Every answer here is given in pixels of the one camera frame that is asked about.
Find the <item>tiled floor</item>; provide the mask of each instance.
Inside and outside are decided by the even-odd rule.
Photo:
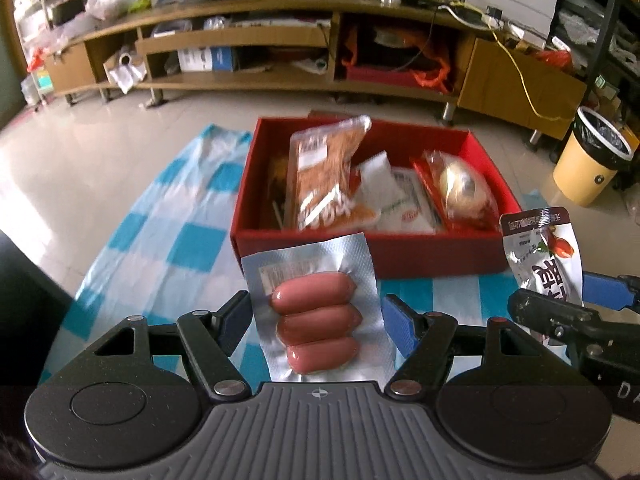
[[[57,100],[0,133],[0,228],[71,294],[133,201],[210,123],[253,130],[259,116],[304,116],[322,109],[435,124],[441,112],[439,105],[421,102],[336,105],[324,94],[167,97],[170,102],[156,110],[141,107],[148,98],[141,91],[109,105],[91,94],[73,108]],[[458,127],[478,136],[523,205],[531,203],[525,195],[538,190],[549,204],[567,207],[585,270],[640,275],[640,227],[618,193],[606,189],[592,207],[575,206],[553,183],[546,152],[525,149],[524,129],[462,110],[455,119]],[[636,441],[627,437],[629,428],[629,423],[618,423],[609,439],[616,444],[605,450],[630,450],[623,462],[606,457],[607,469],[616,475],[629,468],[640,472],[638,453],[629,447]]]

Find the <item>hair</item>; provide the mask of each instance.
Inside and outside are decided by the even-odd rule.
[[[0,433],[0,478],[38,480],[33,451],[19,440]]]

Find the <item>round black disc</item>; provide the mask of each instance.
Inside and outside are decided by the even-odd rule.
[[[551,470],[592,458],[607,436],[611,408],[596,386],[488,382],[482,368],[469,370],[436,400],[444,428],[476,456]]]
[[[53,378],[39,387],[24,418],[40,454],[113,470],[150,462],[183,443],[200,420],[194,388],[153,366],[133,374],[136,384],[124,375],[87,386]]]

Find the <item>yellow trash can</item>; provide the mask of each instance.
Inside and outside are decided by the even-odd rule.
[[[554,170],[556,186],[577,205],[587,206],[634,156],[625,137],[603,116],[580,107],[573,131]]]

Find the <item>wooden tv stand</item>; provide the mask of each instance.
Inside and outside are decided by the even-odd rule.
[[[309,12],[330,17],[328,30],[309,27],[229,27],[194,30],[172,36],[152,38],[155,25],[178,19],[198,20],[211,16],[260,12]],[[452,93],[443,94],[427,88],[362,82],[344,77],[336,63],[338,46],[346,27],[363,20],[383,23],[413,22],[428,30],[434,23],[446,35],[450,48]],[[490,34],[471,30],[448,12],[415,7],[384,7],[373,0],[217,0],[199,4],[173,4],[124,17],[110,26],[74,40],[61,54],[49,56],[49,70],[56,94],[72,102],[72,95],[99,90],[110,99],[116,86],[107,81],[103,63],[124,44],[134,44],[145,59],[147,78],[138,85],[150,89],[151,105],[164,102],[162,91],[181,90],[307,90],[334,93],[398,96],[444,104],[442,119],[452,121],[457,106],[486,113],[521,124],[561,139],[582,100],[584,85],[578,80],[530,57],[514,53],[525,75],[536,107],[543,114],[566,117],[565,121],[537,118],[525,99],[517,70],[508,56],[493,42]],[[323,75],[304,72],[286,63],[275,63],[266,72],[187,72],[167,75],[164,62],[168,53],[183,48],[208,46],[295,46],[328,48],[328,70]],[[553,94],[562,86],[562,97]]]

